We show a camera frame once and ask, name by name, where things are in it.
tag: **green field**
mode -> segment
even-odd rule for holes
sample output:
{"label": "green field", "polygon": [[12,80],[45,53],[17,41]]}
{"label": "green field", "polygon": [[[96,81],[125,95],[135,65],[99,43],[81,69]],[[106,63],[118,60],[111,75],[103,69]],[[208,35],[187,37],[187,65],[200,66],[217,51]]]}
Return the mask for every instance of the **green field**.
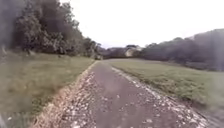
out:
{"label": "green field", "polygon": [[224,73],[137,59],[114,59],[106,62],[193,105],[206,108],[224,106]]}
{"label": "green field", "polygon": [[0,114],[10,128],[25,128],[60,88],[93,63],[82,57],[12,55],[0,60]]}

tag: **overcast sky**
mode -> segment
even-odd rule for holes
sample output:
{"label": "overcast sky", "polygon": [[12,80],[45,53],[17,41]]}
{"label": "overcast sky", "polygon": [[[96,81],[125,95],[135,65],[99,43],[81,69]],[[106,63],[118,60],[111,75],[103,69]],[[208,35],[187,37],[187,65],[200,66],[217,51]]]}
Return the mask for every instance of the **overcast sky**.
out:
{"label": "overcast sky", "polygon": [[104,47],[145,46],[224,28],[223,0],[70,1],[83,35]]}

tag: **road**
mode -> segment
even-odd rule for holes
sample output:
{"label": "road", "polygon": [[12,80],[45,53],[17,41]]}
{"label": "road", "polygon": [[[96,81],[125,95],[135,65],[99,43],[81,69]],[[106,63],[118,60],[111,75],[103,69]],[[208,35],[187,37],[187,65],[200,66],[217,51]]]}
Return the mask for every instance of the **road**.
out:
{"label": "road", "polygon": [[206,127],[206,120],[192,109],[101,62],[83,81],[60,128]]}

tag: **path edge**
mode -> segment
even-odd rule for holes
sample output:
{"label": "path edge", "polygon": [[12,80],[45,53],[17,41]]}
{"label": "path edge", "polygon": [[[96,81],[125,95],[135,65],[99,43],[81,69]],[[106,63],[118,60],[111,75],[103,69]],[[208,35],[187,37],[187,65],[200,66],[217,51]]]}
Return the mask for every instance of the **path edge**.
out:
{"label": "path edge", "polygon": [[72,102],[77,90],[82,87],[83,80],[85,80],[90,70],[97,63],[98,61],[93,62],[85,71],[78,75],[74,82],[60,89],[53,96],[52,101],[43,107],[43,110],[33,119],[29,128],[58,128],[63,112]]}

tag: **tree line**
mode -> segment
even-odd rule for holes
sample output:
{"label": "tree line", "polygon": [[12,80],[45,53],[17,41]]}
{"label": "tree line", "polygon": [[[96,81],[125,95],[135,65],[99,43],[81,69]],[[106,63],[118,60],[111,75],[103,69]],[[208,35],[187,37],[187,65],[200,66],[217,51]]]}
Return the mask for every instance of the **tree line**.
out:
{"label": "tree line", "polygon": [[[124,58],[125,48],[107,50],[108,58]],[[196,34],[189,38],[175,38],[161,43],[151,43],[132,57],[147,60],[169,61],[206,70],[224,70],[224,29]]]}
{"label": "tree line", "polygon": [[85,38],[74,19],[70,3],[59,0],[21,0],[20,16],[13,20],[12,50],[50,54],[95,56],[97,44]]}

